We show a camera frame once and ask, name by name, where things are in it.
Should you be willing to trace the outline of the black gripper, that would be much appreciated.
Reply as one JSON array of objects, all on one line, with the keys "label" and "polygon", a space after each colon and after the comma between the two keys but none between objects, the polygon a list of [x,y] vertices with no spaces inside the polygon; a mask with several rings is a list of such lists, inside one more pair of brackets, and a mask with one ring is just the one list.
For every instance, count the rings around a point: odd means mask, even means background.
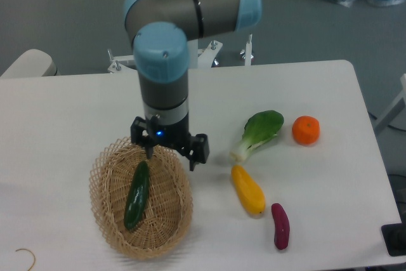
[{"label": "black gripper", "polygon": [[170,125],[159,124],[158,119],[144,120],[135,117],[131,127],[131,143],[144,149],[147,159],[151,159],[154,147],[160,145],[179,152],[189,160],[189,170],[205,164],[209,157],[209,141],[206,134],[189,133],[189,115]]}]

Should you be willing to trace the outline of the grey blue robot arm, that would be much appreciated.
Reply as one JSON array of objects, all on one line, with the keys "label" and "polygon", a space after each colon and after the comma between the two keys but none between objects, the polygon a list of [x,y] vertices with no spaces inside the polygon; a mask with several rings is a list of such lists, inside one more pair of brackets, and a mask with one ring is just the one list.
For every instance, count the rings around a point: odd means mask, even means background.
[{"label": "grey blue robot arm", "polygon": [[188,42],[256,25],[262,10],[262,0],[124,1],[145,114],[133,121],[131,141],[147,157],[160,145],[186,157],[191,168],[207,161],[207,136],[189,132]]}]

